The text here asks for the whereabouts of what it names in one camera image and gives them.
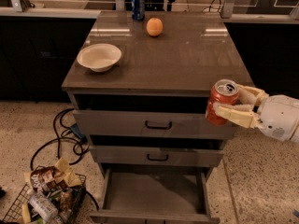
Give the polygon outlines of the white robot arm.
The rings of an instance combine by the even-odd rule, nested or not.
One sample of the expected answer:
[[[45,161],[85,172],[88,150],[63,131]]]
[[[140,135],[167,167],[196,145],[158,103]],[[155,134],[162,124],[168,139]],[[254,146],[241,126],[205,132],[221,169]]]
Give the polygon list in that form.
[[[243,128],[258,128],[265,136],[299,143],[299,100],[283,94],[237,85],[240,105],[216,102],[217,116]]]

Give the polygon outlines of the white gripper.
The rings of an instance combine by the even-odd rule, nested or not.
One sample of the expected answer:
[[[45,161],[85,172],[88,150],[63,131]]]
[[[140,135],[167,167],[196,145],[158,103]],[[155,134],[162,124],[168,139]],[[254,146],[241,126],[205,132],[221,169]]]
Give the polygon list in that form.
[[[299,100],[286,95],[269,96],[264,90],[237,85],[242,105],[213,104],[218,117],[244,128],[257,128],[279,141],[299,142]],[[257,113],[254,106],[259,106]]]

